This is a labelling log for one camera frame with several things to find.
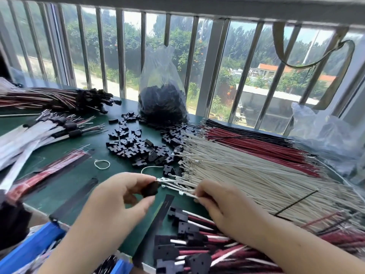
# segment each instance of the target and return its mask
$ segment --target clear plastic bag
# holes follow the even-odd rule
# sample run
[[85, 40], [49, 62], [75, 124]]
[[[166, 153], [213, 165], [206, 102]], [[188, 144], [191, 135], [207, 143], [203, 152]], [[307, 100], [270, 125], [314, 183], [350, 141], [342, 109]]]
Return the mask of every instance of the clear plastic bag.
[[174, 47], [148, 46], [142, 74], [139, 78], [138, 105], [152, 121], [186, 121], [185, 90], [175, 65]]
[[354, 172], [365, 149], [354, 128], [333, 115], [319, 116], [310, 108], [292, 103], [294, 128], [289, 136], [310, 148], [341, 175]]

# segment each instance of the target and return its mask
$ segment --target hand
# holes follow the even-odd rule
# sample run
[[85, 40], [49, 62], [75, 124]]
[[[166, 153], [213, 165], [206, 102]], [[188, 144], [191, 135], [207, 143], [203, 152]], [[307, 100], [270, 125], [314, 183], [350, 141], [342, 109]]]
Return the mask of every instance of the hand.
[[[146, 215], [155, 197], [138, 202], [133, 194], [140, 194], [155, 180], [153, 176], [126, 172], [99, 184], [39, 274], [54, 273], [54, 269], [68, 274], [92, 273]], [[134, 206], [126, 209], [125, 203]]]
[[258, 249], [273, 216], [234, 186], [203, 180], [195, 195], [225, 235]]

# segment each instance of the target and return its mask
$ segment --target building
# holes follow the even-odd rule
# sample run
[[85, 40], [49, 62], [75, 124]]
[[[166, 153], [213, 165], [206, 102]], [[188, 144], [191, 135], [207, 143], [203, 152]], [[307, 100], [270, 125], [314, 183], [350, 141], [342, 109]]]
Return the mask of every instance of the building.
[[[252, 76], [266, 76], [271, 77], [274, 76], [276, 70], [276, 65], [270, 65], [270, 64], [259, 64], [257, 68], [251, 68], [250, 72]], [[284, 73], [289, 73], [293, 71], [293, 68], [290, 68], [289, 66], [286, 66], [284, 68]], [[333, 80], [336, 78], [336, 76], [330, 76], [330, 75], [321, 75], [319, 76], [319, 81], [323, 81], [326, 83], [326, 86], [329, 86]]]

